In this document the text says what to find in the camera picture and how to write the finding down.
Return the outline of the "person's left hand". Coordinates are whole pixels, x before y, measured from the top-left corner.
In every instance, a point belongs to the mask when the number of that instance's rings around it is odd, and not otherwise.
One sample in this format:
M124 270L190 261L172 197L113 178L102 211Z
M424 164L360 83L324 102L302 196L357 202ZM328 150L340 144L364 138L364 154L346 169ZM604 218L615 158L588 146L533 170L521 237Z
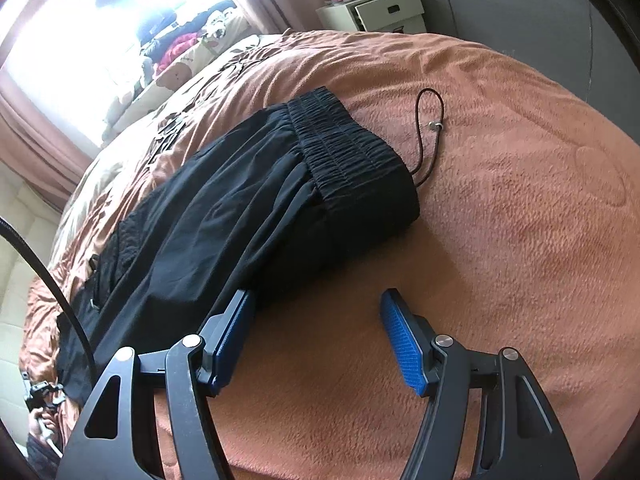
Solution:
M46 408L35 408L28 414L29 434L47 443L58 442L58 424L55 414Z

